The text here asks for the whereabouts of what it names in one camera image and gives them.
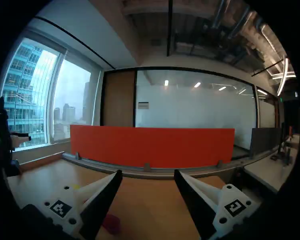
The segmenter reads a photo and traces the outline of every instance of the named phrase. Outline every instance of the gray partition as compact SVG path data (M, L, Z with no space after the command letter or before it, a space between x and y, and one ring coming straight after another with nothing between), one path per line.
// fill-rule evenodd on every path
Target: gray partition
M250 156L254 156L278 146L280 134L280 128L253 128L251 134Z

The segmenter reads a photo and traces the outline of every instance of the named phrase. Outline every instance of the ductwork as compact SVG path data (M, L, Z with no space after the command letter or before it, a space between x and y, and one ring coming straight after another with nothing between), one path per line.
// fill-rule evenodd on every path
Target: ductwork
M220 0L219 6L216 9L216 12L214 14L214 19L211 24L212 29L217 29L220 26L220 22L229 6L230 1L231 0Z
M261 33L261 29L264 25L265 25L265 23L264 23L262 17L259 16L258 18L256 18L254 26L256 27L257 32Z
M240 32L240 30L243 28L243 26L246 25L251 14L252 14L252 12L250 11L250 7L247 6L246 9L244 10L240 20L238 22L236 22L236 24L232 28L231 32L228 34L228 39L234 38Z

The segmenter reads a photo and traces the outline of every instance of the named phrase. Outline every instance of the glass building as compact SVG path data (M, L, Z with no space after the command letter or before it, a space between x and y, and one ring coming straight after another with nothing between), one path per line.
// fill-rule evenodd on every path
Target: glass building
M45 46L24 38L6 73L2 96L9 129L32 138L23 146L47 143L44 106L56 59Z

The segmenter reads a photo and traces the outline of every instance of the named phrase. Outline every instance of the orange divider panel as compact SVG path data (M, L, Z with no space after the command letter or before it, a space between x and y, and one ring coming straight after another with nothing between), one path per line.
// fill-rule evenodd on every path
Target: orange divider panel
M233 128L130 128L71 125L71 152L99 162L195 168L230 162Z

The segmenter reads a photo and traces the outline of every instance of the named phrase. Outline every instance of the ceiling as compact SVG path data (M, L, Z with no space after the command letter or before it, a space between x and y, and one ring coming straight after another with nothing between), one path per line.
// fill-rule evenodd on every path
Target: ceiling
M88 0L51 1L36 16L45 18L65 29L97 52L115 68L136 65L134 57L121 38L109 27L102 14ZM45 21L34 18L29 22L28 28L47 36L62 46L66 44L70 48L81 52L105 70L112 69L109 64L69 34Z
M142 42L165 50L168 0L118 1ZM282 76L286 56L271 28L242 0L173 0L169 54L214 59L250 74L279 62L267 70L275 91L281 78L273 78ZM288 71L294 74L291 64Z

